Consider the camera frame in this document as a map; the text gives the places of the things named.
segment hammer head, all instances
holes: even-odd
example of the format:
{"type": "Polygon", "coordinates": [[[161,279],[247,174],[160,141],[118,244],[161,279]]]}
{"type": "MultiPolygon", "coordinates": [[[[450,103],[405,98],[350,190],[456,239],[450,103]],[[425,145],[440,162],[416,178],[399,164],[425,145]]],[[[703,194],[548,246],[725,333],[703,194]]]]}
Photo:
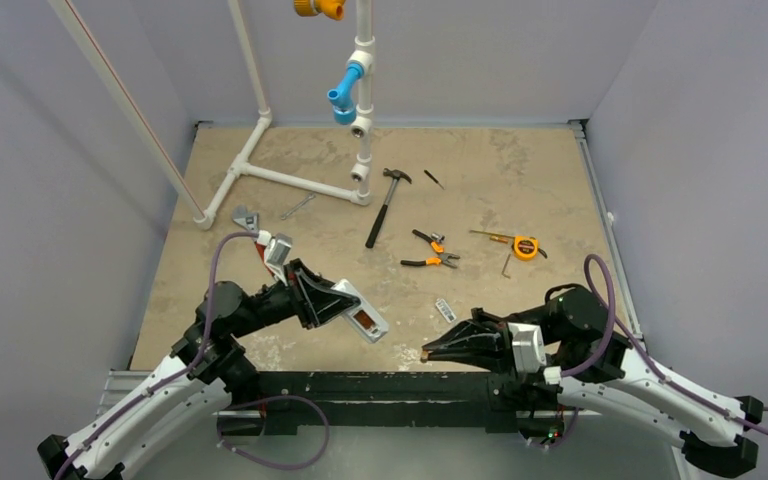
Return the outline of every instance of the hammer head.
{"type": "Polygon", "coordinates": [[[407,173],[401,170],[390,170],[389,168],[385,168],[384,176],[393,178],[395,180],[405,179],[408,181],[408,183],[413,183],[413,180],[411,180],[410,175],[408,175],[407,173]]]}

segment yellow pipe fitting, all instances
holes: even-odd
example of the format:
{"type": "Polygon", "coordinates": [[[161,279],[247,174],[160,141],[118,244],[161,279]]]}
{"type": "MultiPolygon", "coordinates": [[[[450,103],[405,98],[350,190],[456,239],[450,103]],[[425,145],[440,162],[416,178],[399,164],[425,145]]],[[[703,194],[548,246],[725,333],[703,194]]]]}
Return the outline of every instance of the yellow pipe fitting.
{"type": "Polygon", "coordinates": [[[324,13],[334,20],[343,19],[343,5],[346,0],[293,0],[296,13],[302,17],[315,17],[324,13]]]}

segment wrench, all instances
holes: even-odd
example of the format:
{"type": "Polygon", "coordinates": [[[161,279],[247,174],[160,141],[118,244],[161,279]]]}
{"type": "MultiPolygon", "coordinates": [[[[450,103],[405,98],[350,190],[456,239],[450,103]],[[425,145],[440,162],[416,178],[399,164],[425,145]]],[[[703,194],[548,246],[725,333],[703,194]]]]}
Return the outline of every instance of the wrench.
{"type": "Polygon", "coordinates": [[[308,194],[308,196],[306,196],[304,200],[299,202],[298,205],[284,212],[284,215],[281,215],[281,220],[286,220],[290,215],[295,213],[296,210],[302,208],[307,202],[313,200],[314,198],[316,198],[315,193],[308,194]]]}

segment beige work surface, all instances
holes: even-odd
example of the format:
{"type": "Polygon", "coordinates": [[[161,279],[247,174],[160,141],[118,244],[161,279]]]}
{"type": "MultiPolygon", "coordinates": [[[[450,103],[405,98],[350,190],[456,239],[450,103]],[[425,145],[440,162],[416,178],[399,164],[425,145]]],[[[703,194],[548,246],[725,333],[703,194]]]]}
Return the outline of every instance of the beige work surface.
{"type": "MultiPolygon", "coordinates": [[[[203,205],[250,131],[199,130],[186,181],[203,205]]],[[[274,128],[261,139],[252,163],[353,188],[349,170],[356,151],[357,141],[347,129],[274,128]]],[[[239,229],[231,211],[240,204],[260,213],[261,228],[293,238],[290,258],[301,258],[332,281],[348,278],[390,323],[390,333],[370,345],[342,319],[316,330],[286,320],[240,339],[261,370],[466,370],[454,363],[419,363],[420,347],[452,326],[435,309],[437,298],[445,298],[459,319],[468,318],[473,307],[504,316],[542,304],[552,286],[584,283],[588,253],[609,260],[578,145],[566,129],[376,129],[371,188],[374,198],[367,207],[317,195],[282,221],[279,216],[307,192],[241,177],[207,232],[195,226],[179,201],[131,368],[153,369],[192,323],[213,251],[222,237],[239,229]],[[370,250],[364,242],[390,184],[381,174],[384,167],[407,172],[413,184],[399,184],[370,250]],[[549,258],[512,258],[511,278],[504,278],[510,249],[469,233],[470,228],[537,237],[549,258]],[[412,229],[445,234],[446,251],[461,255],[460,267],[400,266],[400,260],[433,255],[412,229]]],[[[249,293],[271,284],[245,238],[223,250],[218,279],[237,282],[249,293]]]]}

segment hammer handle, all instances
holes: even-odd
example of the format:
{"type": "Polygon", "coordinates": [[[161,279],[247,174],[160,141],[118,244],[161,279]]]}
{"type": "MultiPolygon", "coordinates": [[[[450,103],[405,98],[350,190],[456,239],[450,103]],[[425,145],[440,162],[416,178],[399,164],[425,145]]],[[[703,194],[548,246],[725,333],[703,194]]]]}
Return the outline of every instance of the hammer handle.
{"type": "Polygon", "coordinates": [[[375,223],[372,225],[372,230],[369,232],[369,238],[366,239],[366,248],[375,246],[375,239],[378,238],[378,232],[381,230],[381,225],[384,223],[385,215],[387,215],[386,203],[381,205],[381,210],[378,211],[378,216],[375,218],[375,223]]]}

